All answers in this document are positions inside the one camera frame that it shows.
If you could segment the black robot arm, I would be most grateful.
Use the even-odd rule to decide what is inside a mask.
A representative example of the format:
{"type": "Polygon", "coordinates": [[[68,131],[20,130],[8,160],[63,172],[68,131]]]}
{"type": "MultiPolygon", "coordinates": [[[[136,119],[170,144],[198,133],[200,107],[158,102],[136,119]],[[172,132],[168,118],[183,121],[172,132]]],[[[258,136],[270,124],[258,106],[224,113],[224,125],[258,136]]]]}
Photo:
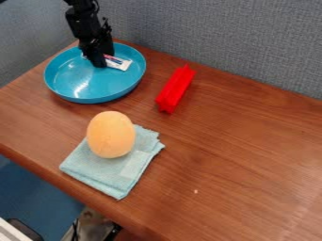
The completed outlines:
{"type": "Polygon", "coordinates": [[[99,21],[97,0],[63,0],[69,8],[65,19],[73,36],[79,40],[79,49],[96,68],[106,68],[106,55],[115,55],[112,27],[108,19],[99,21]]]}

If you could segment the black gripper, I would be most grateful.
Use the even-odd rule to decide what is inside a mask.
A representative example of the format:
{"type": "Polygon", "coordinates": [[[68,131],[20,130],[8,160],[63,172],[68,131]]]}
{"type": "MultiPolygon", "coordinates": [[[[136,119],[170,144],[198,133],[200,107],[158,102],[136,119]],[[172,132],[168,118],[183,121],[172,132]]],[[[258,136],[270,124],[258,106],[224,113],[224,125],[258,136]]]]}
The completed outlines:
{"type": "Polygon", "coordinates": [[[99,22],[96,12],[85,10],[76,12],[69,8],[65,12],[65,19],[72,29],[75,37],[79,39],[79,49],[87,56],[96,68],[106,68],[104,54],[112,56],[115,54],[115,46],[108,22],[99,22]]]}

